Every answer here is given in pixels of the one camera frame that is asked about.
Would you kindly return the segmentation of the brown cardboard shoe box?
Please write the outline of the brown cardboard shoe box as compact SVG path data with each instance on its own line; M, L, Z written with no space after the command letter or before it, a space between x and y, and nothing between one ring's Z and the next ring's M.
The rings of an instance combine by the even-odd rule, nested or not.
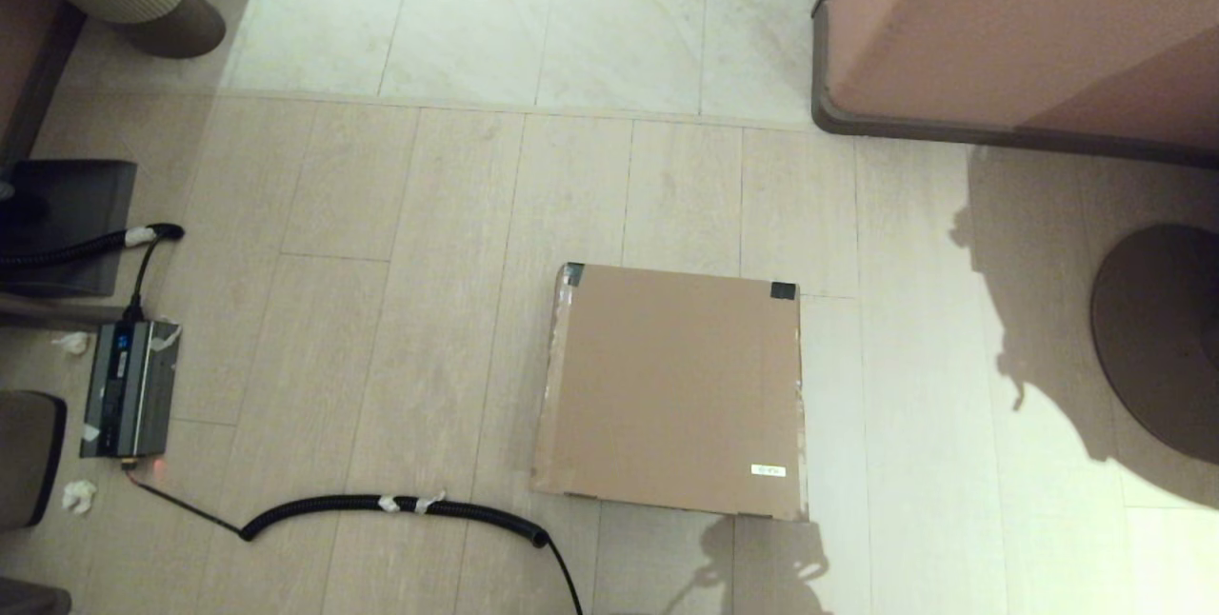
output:
M531 490L806 522L806 445L796 284L560 267Z

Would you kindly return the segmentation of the brown round pedestal base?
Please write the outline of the brown round pedestal base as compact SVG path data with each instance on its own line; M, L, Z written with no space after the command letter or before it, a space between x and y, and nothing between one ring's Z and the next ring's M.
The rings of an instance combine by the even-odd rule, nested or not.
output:
M1132 420L1219 465L1219 230L1157 224L1121 237L1093 276L1091 334Z

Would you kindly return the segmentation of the brown round bin base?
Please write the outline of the brown round bin base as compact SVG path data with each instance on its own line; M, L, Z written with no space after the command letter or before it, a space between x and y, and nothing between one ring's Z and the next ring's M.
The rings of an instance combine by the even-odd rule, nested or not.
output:
M200 58L221 46L228 26L208 0L179 0L157 19L110 26L138 51L154 58Z

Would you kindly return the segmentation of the dark rounded furniture foot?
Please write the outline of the dark rounded furniture foot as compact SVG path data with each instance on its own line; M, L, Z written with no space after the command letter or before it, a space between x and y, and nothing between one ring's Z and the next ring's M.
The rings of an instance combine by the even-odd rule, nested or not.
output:
M0 615L69 615L66 589L0 576Z

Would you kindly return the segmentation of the silver black power supply box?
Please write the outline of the silver black power supply box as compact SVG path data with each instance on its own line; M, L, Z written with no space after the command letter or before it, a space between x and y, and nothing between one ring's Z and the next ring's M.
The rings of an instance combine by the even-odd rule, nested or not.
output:
M165 455L182 330L166 322L99 328L80 434L82 458Z

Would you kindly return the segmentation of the dark rounded stool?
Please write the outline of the dark rounded stool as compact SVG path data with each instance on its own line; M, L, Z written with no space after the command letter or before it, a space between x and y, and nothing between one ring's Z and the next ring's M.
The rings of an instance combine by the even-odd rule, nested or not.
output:
M0 533L37 526L48 511L66 424L56 395L0 390Z

